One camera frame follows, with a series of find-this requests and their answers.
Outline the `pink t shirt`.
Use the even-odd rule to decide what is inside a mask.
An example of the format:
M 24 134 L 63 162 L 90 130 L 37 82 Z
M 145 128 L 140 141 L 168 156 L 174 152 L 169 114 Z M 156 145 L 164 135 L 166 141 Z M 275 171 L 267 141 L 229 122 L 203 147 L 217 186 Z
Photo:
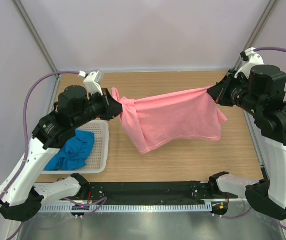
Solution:
M 227 120 L 205 87 L 135 100 L 113 88 L 112 97 L 122 105 L 123 130 L 142 155 L 177 139 L 218 141 Z

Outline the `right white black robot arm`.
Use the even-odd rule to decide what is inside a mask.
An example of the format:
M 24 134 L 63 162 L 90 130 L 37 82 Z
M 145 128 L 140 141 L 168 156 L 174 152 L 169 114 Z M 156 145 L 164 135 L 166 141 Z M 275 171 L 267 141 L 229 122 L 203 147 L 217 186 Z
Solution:
M 227 172 L 209 178 L 208 193 L 225 192 L 245 198 L 250 207 L 266 216 L 286 219 L 286 74 L 274 65 L 256 65 L 248 74 L 227 71 L 207 90 L 220 106 L 237 106 L 250 114 L 260 130 L 269 162 L 268 179 L 245 180 Z

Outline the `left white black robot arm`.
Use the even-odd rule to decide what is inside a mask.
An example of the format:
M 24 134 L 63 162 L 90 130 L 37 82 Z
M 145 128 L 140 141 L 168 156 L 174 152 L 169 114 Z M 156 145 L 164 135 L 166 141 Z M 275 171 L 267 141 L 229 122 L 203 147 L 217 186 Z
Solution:
M 67 197 L 85 199 L 89 183 L 78 173 L 43 187 L 34 183 L 79 127 L 97 118 L 109 121 L 121 113 L 121 103 L 106 88 L 89 95 L 81 86 L 67 87 L 54 103 L 54 110 L 39 121 L 24 155 L 0 185 L 0 214 L 7 220 L 25 222 L 51 202 Z

